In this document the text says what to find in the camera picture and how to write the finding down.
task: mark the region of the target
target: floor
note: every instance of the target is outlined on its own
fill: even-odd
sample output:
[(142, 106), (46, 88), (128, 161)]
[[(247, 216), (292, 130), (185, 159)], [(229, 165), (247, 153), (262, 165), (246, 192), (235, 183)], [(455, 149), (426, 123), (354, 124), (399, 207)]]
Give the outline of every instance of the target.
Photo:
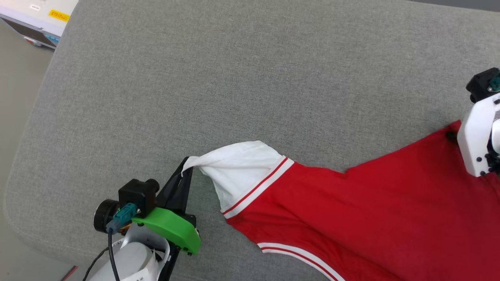
[(500, 1), (498, 0), (412, 0), (415, 2), (430, 3), (461, 8), (470, 8), (486, 11), (500, 12)]
[[(53, 52), (36, 48), (0, 22), (0, 198), (24, 126)], [(72, 265), (59, 262), (22, 244), (0, 215), (0, 280), (60, 281)], [(82, 280), (78, 270), (69, 280)]]

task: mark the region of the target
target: white paper label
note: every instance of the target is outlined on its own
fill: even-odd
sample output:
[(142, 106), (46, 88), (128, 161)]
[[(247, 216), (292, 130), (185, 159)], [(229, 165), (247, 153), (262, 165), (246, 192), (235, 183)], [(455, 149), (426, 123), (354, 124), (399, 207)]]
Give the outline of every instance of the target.
[(40, 11), (40, 6), (37, 6), (35, 4), (31, 4), (29, 7), (37, 12)]
[(111, 244), (111, 246), (112, 246), (112, 247), (115, 247), (115, 246), (117, 246), (117, 245), (121, 245), (121, 244), (124, 242), (124, 240), (125, 240), (125, 237), (123, 237), (122, 239), (120, 239), (120, 240), (118, 240), (118, 241), (114, 242), (113, 244)]
[(121, 281), (153, 281), (147, 268), (122, 279)]

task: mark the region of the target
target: yellow label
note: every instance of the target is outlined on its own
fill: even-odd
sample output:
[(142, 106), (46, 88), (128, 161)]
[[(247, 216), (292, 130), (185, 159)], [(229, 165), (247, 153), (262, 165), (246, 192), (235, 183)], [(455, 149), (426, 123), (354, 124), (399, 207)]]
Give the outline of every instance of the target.
[(48, 15), (53, 17), (53, 18), (56, 18), (58, 20), (61, 20), (63, 22), (68, 22), (70, 20), (69, 14), (65, 14), (63, 12), (56, 11), (56, 10), (51, 10), (50, 13), (48, 13)]

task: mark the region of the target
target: black cable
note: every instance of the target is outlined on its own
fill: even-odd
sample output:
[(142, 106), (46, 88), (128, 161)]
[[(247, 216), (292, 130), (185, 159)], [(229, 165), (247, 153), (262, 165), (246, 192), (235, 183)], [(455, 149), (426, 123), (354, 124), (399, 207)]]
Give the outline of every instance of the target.
[(106, 253), (106, 251), (108, 250), (109, 248), (105, 248), (104, 250), (102, 250), (102, 252), (100, 252), (95, 258), (94, 260), (92, 261), (92, 263), (90, 264), (90, 266), (88, 267), (87, 269), (87, 272), (85, 272), (85, 277), (83, 277), (83, 280), (82, 281), (85, 281), (87, 280), (87, 277), (89, 277), (89, 273), (91, 272), (91, 269), (92, 267), (96, 264), (97, 260), (102, 257), (104, 255), (104, 253)]
[(115, 256), (113, 255), (113, 229), (111, 228), (107, 231), (107, 247), (109, 250), (109, 260), (111, 261), (114, 279), (116, 281), (120, 281), (120, 277), (118, 277), (117, 264), (115, 263)]
[(73, 265), (73, 267), (66, 273), (66, 275), (64, 275), (64, 277), (60, 280), (60, 281), (66, 281), (68, 280), (68, 278), (70, 278), (70, 276), (75, 272), (77, 271), (78, 269), (78, 266), (76, 265)]

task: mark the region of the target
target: white device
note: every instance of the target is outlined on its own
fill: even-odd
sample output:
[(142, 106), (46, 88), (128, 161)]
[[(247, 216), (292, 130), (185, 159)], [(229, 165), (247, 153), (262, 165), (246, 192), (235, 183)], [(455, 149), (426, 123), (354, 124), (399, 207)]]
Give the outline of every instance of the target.
[[(169, 242), (156, 232), (149, 230), (146, 226), (138, 226), (132, 223), (125, 238), (115, 242), (113, 246), (114, 261), (120, 276), (120, 281), (156, 281), (162, 268), (170, 261)], [(160, 253), (162, 260), (156, 260), (156, 253)], [(115, 280), (111, 262), (99, 269), (90, 281)]]
[(467, 172), (500, 174), (500, 69), (474, 75), (465, 87), (474, 106), (456, 135)]
[(36, 46), (55, 49), (78, 0), (0, 0), (5, 22)]
[(474, 104), (463, 119), (457, 141), (467, 172), (479, 177), (492, 172), (488, 165), (488, 142), (500, 153), (500, 93)]

